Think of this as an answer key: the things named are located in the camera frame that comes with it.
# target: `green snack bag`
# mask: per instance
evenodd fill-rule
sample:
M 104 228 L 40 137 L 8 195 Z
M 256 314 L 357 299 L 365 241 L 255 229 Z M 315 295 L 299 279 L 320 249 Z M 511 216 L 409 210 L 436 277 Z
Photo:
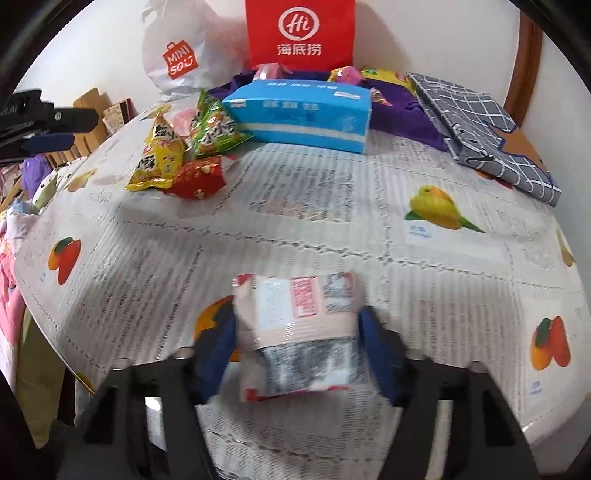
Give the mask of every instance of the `green snack bag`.
M 202 90 L 189 137 L 195 158 L 205 158 L 228 151 L 253 135 L 239 132 L 221 101 Z

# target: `lace tablecloth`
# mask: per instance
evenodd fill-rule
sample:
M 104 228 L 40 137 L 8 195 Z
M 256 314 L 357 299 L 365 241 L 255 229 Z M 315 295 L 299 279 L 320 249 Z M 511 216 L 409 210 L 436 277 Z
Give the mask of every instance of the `lace tablecloth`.
M 204 201 L 132 193 L 124 185 L 152 123 L 141 118 L 79 168 L 96 169 L 85 186 L 56 194 L 16 261 L 39 327 L 89 384 L 116 358 L 150 362 L 190 345 L 199 313 L 231 293 L 237 274 L 354 270 L 366 303 L 409 347 L 452 365 L 483 361 L 531 442 L 581 403 L 589 311 L 552 208 L 446 153 L 375 131 L 365 155 L 247 142 L 232 151 L 228 185 Z M 448 209 L 448 220 L 430 206 Z M 68 237 L 80 254 L 60 285 L 48 256 Z M 565 352 L 555 353 L 535 369 L 545 363 L 535 332 L 557 317 L 570 360 L 561 366 Z M 238 368 L 198 408 L 225 476 L 377 476 L 399 412 L 371 384 L 241 404 Z M 428 478 L 444 461 L 450 405 L 440 406 Z

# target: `white wall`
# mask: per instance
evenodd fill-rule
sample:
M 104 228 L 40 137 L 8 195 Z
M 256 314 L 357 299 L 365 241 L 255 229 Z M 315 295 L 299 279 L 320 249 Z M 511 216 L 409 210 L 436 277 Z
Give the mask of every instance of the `white wall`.
M 523 130 L 562 188 L 555 214 L 591 295 L 591 94 L 546 36 Z
M 67 106 L 92 87 L 139 111 L 158 101 L 141 62 L 146 0 L 94 0 L 49 43 L 18 86 Z M 244 0 L 210 0 L 245 17 Z M 519 10 L 509 0 L 360 0 L 355 64 L 417 71 L 488 91 L 502 103 L 517 50 Z

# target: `blue tissue box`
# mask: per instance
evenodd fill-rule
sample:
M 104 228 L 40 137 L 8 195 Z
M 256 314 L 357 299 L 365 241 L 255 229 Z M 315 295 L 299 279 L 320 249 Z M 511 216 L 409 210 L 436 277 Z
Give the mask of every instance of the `blue tissue box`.
M 257 80 L 223 102 L 239 127 L 263 142 L 363 153 L 371 115 L 369 90 L 312 80 Z

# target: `table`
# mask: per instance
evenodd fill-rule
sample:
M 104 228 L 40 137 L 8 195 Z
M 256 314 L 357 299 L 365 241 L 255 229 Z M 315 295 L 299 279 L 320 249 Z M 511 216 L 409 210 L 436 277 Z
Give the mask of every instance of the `table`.
M 167 118 L 193 101 L 175 103 Z M 85 187 L 56 194 L 15 266 L 40 329 L 90 385 L 116 358 L 150 362 L 190 345 L 199 313 L 231 293 L 237 274 L 354 270 L 366 302 L 410 348 L 452 365 L 484 362 L 530 442 L 582 402 L 589 310 L 552 208 L 447 153 L 376 131 L 365 155 L 247 142 L 232 151 L 228 185 L 200 202 L 132 193 L 124 185 L 152 123 L 141 118 L 80 166 L 80 174 L 97 169 Z M 449 202 L 458 225 L 428 214 Z M 59 285 L 47 260 L 66 237 L 81 252 Z M 555 353 L 536 370 L 545 355 L 536 331 L 556 317 L 569 363 L 561 367 L 564 352 Z M 232 364 L 221 393 L 198 409 L 221 473 L 377 476 L 400 412 L 371 382 L 250 405 L 238 401 L 238 370 Z M 441 403 L 428 478 L 441 475 L 449 414 Z

